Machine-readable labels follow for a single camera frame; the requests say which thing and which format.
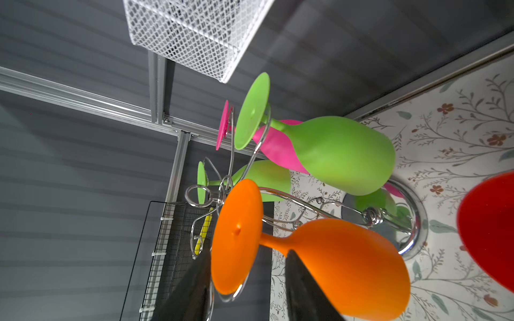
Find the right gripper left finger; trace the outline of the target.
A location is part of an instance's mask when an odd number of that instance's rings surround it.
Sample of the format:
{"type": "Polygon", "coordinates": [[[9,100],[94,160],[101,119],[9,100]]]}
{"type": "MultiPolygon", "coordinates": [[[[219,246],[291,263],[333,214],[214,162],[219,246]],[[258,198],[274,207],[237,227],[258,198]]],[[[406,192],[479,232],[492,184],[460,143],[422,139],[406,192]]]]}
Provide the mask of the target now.
{"type": "Polygon", "coordinates": [[[211,320],[212,311],[211,253],[203,250],[151,320],[211,320]]]}

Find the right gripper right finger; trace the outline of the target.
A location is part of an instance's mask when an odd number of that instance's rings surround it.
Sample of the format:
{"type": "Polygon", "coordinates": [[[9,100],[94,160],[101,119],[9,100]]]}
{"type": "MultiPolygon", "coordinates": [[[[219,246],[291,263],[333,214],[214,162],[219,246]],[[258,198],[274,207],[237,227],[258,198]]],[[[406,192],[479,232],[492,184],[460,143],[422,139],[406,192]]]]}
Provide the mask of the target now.
{"type": "Polygon", "coordinates": [[[286,256],[285,279],[289,320],[345,320],[293,250],[286,256]]]}

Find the red plastic wine glass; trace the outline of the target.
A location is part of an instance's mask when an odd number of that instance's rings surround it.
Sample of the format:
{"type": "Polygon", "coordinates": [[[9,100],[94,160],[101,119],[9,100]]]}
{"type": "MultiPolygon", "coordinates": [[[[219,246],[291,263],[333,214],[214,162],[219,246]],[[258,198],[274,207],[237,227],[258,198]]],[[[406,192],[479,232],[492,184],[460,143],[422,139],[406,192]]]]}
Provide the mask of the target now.
{"type": "Polygon", "coordinates": [[[457,229],[471,258],[492,279],[513,291],[513,172],[472,188],[457,212],[457,229]]]}

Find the orange plastic wine glass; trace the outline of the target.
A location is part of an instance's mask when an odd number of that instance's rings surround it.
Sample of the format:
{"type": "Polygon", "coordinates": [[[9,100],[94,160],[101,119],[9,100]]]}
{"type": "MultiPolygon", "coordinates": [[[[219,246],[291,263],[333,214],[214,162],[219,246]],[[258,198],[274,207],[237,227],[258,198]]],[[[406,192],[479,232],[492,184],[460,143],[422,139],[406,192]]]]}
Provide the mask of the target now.
{"type": "Polygon", "coordinates": [[[237,294],[258,248],[294,251],[338,313],[365,320],[394,320],[408,307],[408,269],[386,238],[341,219],[303,224],[285,238],[262,231],[261,189],[245,179],[228,194],[211,247],[211,277],[219,294],[237,294]]]}

